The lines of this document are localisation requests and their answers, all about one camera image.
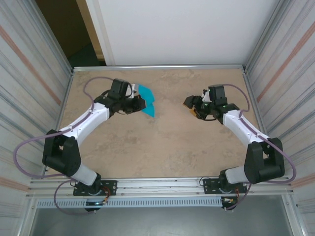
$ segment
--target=teal fabric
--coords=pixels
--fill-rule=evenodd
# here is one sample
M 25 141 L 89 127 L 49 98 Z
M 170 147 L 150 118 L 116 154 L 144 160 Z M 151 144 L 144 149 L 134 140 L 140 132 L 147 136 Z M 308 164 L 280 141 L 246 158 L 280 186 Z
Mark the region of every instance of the teal fabric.
M 138 93 L 140 94 L 141 98 L 146 101 L 146 108 L 143 109 L 142 112 L 151 117 L 155 117 L 155 110 L 153 106 L 154 96 L 152 91 L 143 85 L 139 85 Z

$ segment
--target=beige marble surface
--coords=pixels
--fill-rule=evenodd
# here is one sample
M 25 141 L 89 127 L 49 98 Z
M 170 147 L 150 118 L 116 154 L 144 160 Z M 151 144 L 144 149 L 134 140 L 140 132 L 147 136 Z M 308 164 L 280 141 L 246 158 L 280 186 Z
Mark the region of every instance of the beige marble surface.
M 231 83 L 246 91 L 239 69 L 132 70 L 76 72 L 65 108 L 62 127 L 89 107 L 82 93 L 94 76 L 121 78 L 149 87 L 156 98 L 156 117 L 142 112 L 115 114 L 94 130 L 80 146 L 82 161 L 102 177 L 217 176 L 223 169 L 243 165 L 246 147 L 218 121 L 196 119 L 182 105 L 189 95 L 199 95 L 209 85 Z M 93 81 L 87 91 L 97 97 L 111 82 Z M 234 88 L 226 88 L 228 102 L 246 108 Z M 246 118 L 256 125 L 251 110 Z

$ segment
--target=black mounting plate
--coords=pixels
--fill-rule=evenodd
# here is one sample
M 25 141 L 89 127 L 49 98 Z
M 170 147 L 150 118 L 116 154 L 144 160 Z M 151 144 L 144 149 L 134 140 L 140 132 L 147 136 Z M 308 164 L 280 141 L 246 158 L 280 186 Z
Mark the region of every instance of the black mounting plate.
M 236 194 L 236 188 L 238 188 L 240 193 L 246 193 L 247 191 L 247 187 L 244 186 L 243 183 L 231 184 L 230 187 L 229 191 L 223 191 L 218 178 L 203 179 L 203 190 L 205 194 Z
M 101 180 L 101 187 L 106 186 L 110 190 L 110 195 L 115 196 L 117 191 L 117 180 Z M 104 190 L 101 188 L 101 190 L 98 192 L 98 194 L 92 195 L 89 194 L 87 191 L 82 191 L 80 187 L 78 187 L 77 183 L 74 185 L 73 190 L 74 196 L 107 196 L 107 194 L 104 192 Z

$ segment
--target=orange stripe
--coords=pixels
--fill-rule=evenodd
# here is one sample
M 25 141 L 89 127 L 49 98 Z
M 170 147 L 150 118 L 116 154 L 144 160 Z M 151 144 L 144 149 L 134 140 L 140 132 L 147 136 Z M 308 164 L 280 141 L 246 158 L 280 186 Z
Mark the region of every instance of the orange stripe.
M 55 95 L 54 92 L 51 90 L 51 88 L 49 88 L 49 86 L 46 84 L 46 82 L 43 80 L 43 78 L 40 76 L 40 74 L 36 71 L 36 69 L 31 64 L 31 62 L 21 52 L 21 50 L 13 42 L 12 38 L 7 34 L 7 32 L 4 30 L 4 28 L 2 26 L 0 26 L 0 35 L 6 41 L 6 43 L 10 46 L 10 48 L 16 53 L 16 55 L 20 58 L 20 60 L 23 62 L 23 64 L 29 69 L 29 71 L 38 79 L 38 81 L 41 83 L 41 85 L 43 85 L 43 87 L 52 96 L 52 98 L 58 103 L 58 105 L 60 105 L 61 101 L 59 100 L 57 95 Z
M 271 80 L 268 82 L 264 90 L 261 92 L 261 94 L 258 96 L 257 101 L 260 102 L 262 97 L 265 95 L 267 90 L 271 87 L 271 85 L 275 82 L 275 80 L 281 75 L 281 73 L 284 71 L 284 69 L 287 67 L 287 65 L 290 63 L 290 61 L 295 57 L 295 55 L 301 50 L 301 48 L 306 44 L 306 42 L 310 39 L 312 34 L 315 32 L 315 22 L 311 25 L 311 27 L 305 32 L 303 37 L 300 39 L 300 41 L 297 43 L 289 57 L 284 61 L 282 66 L 277 70 L 275 75 L 271 78 Z
M 305 176 L 301 179 L 295 180 L 291 183 L 293 188 L 302 187 L 304 185 L 307 185 L 309 183 L 315 182 L 315 174 L 310 174 L 308 176 Z
M 3 178 L 3 177 L 0 177 L 0 185 L 8 187 L 8 188 L 14 188 L 17 190 L 21 190 L 24 192 L 28 192 L 28 190 L 29 190 L 28 186 L 21 184 L 21 183 L 18 183 L 18 182 L 15 182 L 15 181 L 10 180 L 10 179 L 7 179 L 7 178 Z

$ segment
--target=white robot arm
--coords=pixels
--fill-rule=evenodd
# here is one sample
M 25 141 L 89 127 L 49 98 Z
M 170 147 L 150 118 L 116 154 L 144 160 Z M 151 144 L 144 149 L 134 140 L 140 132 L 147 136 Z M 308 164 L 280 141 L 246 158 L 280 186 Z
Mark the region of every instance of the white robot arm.
M 98 192 L 100 175 L 81 162 L 79 146 L 96 127 L 114 113 L 123 111 L 130 114 L 146 108 L 145 100 L 140 95 L 135 96 L 137 88 L 135 84 L 114 79 L 109 91 L 97 97 L 86 112 L 60 130 L 70 129 L 69 132 L 45 140 L 43 164 L 84 185 L 92 186 Z M 47 134 L 52 133 L 57 131 L 50 130 Z
M 241 182 L 259 183 L 284 175 L 284 157 L 270 147 L 263 139 L 282 150 L 282 143 L 278 138 L 270 139 L 256 129 L 243 115 L 239 108 L 228 104 L 224 87 L 210 86 L 201 96 L 189 96 L 184 105 L 191 109 L 191 113 L 198 119 L 206 119 L 212 115 L 214 119 L 229 128 L 247 147 L 244 166 L 223 170 L 220 173 L 221 188 L 225 192 L 235 188 L 234 184 Z

